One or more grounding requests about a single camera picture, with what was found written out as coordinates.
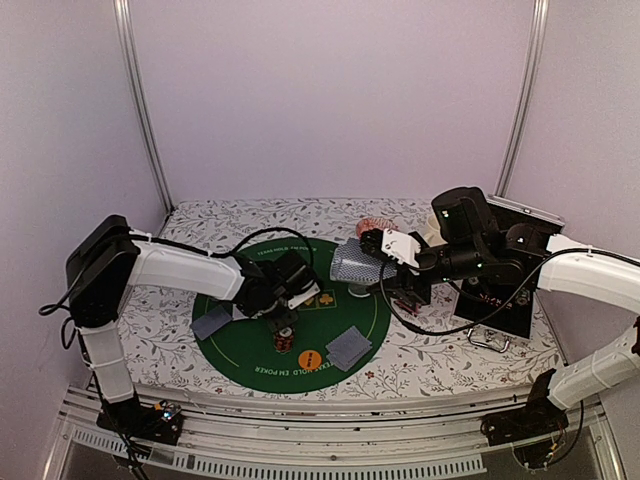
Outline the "clear green dealer button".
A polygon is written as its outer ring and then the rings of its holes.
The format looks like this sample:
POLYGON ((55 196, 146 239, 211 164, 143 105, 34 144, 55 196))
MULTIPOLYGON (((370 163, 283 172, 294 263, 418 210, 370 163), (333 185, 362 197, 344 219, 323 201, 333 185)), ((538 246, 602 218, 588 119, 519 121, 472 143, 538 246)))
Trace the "clear green dealer button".
POLYGON ((348 292, 355 298, 367 298, 371 295, 366 285, 350 284, 348 286, 348 292))

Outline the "red chip stack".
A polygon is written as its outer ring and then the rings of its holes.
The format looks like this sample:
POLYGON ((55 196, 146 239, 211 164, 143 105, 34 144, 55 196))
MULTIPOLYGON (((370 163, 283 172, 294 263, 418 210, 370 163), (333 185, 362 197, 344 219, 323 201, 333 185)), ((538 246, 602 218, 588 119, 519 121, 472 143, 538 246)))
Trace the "red chip stack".
POLYGON ((294 345, 295 336, 293 333, 283 335, 277 332, 274 335, 274 348, 279 353, 290 352, 294 345))

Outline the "blue dealt card player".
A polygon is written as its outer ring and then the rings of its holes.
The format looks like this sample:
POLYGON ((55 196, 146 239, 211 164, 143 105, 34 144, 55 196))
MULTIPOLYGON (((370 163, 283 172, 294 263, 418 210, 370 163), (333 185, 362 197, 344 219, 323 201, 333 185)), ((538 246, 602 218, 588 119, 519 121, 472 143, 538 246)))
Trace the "blue dealt card player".
POLYGON ((195 319, 191 323, 191 330, 198 340, 204 341, 232 321, 232 314, 218 305, 195 319))

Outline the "orange round blind button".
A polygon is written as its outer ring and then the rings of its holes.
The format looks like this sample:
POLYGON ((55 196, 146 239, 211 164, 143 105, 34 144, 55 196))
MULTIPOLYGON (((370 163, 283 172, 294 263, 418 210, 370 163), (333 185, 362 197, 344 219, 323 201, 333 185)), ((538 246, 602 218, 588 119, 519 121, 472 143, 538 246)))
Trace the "orange round blind button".
POLYGON ((302 370, 317 370, 323 363, 322 355, 316 350, 305 350, 298 356, 298 364, 302 370))

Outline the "blue patterned dealt card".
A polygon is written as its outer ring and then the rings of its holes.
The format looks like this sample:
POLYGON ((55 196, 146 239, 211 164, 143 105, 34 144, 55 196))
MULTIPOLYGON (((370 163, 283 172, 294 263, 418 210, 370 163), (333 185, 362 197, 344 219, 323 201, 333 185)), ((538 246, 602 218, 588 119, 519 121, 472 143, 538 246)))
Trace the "blue patterned dealt card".
POLYGON ((339 370, 346 372, 350 370, 364 355, 371 350, 371 343, 343 344, 339 349, 330 351, 327 358, 330 363, 339 370))

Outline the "three of spades card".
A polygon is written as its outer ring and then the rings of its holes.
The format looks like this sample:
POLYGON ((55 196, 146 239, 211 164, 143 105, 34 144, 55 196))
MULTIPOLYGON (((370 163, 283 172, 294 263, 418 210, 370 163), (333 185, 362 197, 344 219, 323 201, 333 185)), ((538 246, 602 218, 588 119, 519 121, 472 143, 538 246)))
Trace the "three of spades card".
POLYGON ((241 320, 246 320, 246 319, 247 319, 247 316, 246 316, 244 313, 242 313, 242 312, 237 308, 237 306, 236 306, 236 305, 233 305, 233 306, 232 306, 232 312, 231 312, 231 314, 232 314, 232 320, 233 320, 233 321, 241 321, 241 320))

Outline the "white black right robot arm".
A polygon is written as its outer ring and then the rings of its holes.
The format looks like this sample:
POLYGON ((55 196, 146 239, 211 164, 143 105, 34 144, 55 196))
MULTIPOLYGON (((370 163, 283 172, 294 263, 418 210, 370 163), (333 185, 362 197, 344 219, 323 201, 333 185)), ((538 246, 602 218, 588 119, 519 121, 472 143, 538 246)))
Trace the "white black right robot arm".
MULTIPOLYGON (((477 278, 509 285, 512 298, 524 289, 564 292, 639 311, 639 261, 636 258, 546 234, 528 222, 503 230, 478 187, 457 187, 432 201, 444 242, 429 247, 412 234, 386 230, 381 251, 397 268, 401 285, 431 286, 477 278)), ((552 424, 556 409, 610 389, 639 373, 639 326, 589 356, 537 381, 539 395, 517 415, 517 427, 537 436, 552 424)))

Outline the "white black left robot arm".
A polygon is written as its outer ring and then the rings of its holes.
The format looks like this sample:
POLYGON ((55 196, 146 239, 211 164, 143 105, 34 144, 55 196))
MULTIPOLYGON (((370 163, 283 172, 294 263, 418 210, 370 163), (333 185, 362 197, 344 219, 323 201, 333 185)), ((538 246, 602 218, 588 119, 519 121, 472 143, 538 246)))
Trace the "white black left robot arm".
POLYGON ((287 250, 275 260, 254 261, 242 255, 240 245, 225 252, 203 250, 136 231, 125 217, 111 215, 67 259, 66 292, 38 313, 67 312, 111 419, 126 433, 138 434, 149 415, 135 401, 116 326, 127 290, 191 291, 230 303, 249 319, 284 320, 321 290, 310 241, 299 232, 293 235, 303 241, 305 255, 287 250))

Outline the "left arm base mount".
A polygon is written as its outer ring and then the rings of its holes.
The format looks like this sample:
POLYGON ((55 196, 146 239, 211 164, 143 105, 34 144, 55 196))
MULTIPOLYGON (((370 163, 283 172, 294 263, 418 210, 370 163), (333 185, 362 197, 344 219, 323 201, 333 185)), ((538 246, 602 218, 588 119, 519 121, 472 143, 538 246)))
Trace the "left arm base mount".
POLYGON ((176 446, 182 433, 182 407, 167 400, 144 406, 137 395, 116 403, 102 401, 96 425, 126 437, 176 446))

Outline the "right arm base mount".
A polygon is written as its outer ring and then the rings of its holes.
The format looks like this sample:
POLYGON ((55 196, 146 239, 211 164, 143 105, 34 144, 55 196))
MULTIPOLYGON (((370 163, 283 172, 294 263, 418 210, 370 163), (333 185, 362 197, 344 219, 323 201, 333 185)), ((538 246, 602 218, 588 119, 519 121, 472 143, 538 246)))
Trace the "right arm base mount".
POLYGON ((515 446, 512 453, 524 468, 547 468, 557 453, 569 422, 563 411, 551 413, 537 407, 521 407, 487 414, 481 419, 480 432, 490 446, 514 444, 544 436, 544 439, 515 446))

